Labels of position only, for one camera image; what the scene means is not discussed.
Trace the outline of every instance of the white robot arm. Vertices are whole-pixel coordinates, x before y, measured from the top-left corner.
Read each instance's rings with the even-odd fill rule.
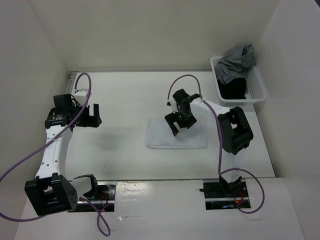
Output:
[[[38,216],[74,210],[77,207],[78,196],[94,191],[98,186],[92,174],[68,181],[65,168],[68,145],[75,125],[97,128],[102,123],[99,105],[93,105],[93,116],[90,116],[90,107],[87,105],[75,125],[70,126],[60,137],[54,139],[80,112],[87,94],[87,89],[81,89],[74,96],[63,94],[53,97],[55,107],[49,112],[44,125],[46,142],[52,140],[54,142],[45,148],[35,179],[27,181],[24,186]]]
[[[172,113],[165,116],[172,133],[176,136],[179,132],[175,123],[180,128],[190,128],[196,123],[193,115],[205,118],[213,123],[216,119],[209,107],[200,99],[199,94],[188,95],[183,89],[173,94],[173,101],[168,102],[172,107]],[[253,132],[249,126],[244,111],[240,107],[229,108],[206,101],[217,115],[222,132],[222,161],[221,171],[233,168],[241,168],[239,158],[253,139]],[[240,171],[230,171],[220,176],[226,190],[235,188],[241,181]]]

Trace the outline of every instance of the gray fabric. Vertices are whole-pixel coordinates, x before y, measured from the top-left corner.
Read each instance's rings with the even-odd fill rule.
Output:
[[[228,84],[233,79],[246,78],[248,72],[256,65],[252,44],[247,46],[236,46],[225,56],[219,59],[214,68],[216,78],[222,84]]]
[[[198,119],[192,127],[179,129],[174,136],[164,117],[149,117],[145,143],[150,149],[204,149],[207,147],[206,120]]]

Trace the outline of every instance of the white plastic basket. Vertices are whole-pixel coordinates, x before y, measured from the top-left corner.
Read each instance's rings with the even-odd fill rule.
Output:
[[[224,99],[219,90],[218,80],[216,76],[215,66],[218,64],[218,60],[222,56],[214,56],[211,58],[211,68],[213,73],[213,79],[215,82],[216,91],[218,92],[219,99],[225,105],[241,105],[241,104],[255,104],[266,100],[267,91],[263,81],[263,78],[256,66],[253,67],[248,73],[246,80],[246,99]]]

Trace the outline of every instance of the white table surface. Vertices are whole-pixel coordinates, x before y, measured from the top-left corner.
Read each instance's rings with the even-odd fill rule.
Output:
[[[211,122],[207,123],[207,149],[149,149],[145,144],[147,118],[164,117],[171,112],[166,106],[169,87],[184,74],[195,75],[203,96],[219,103],[210,71],[90,73],[89,104],[92,108],[93,103],[99,104],[102,124],[73,130],[66,159],[67,178],[83,174],[94,174],[98,180],[217,178],[219,140],[216,125]],[[88,88],[85,76],[78,85],[81,88]],[[190,95],[198,92],[191,77],[179,80],[171,94],[181,88]],[[241,159],[242,168],[257,177],[274,177],[254,107],[243,109],[254,138]]]
[[[285,180],[260,181],[265,203],[250,215],[237,209],[206,210],[201,180],[118,182],[115,210],[103,213],[110,237],[98,231],[95,212],[62,212],[20,223],[15,240],[304,240]],[[254,179],[246,183],[256,208],[261,190]],[[27,200],[22,218],[35,215]]]

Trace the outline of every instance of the white towel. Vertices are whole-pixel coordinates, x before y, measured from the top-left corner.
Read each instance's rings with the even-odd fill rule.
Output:
[[[190,127],[178,129],[174,136],[164,117],[149,117],[146,146],[150,149],[204,149],[207,147],[207,123],[204,119]]]

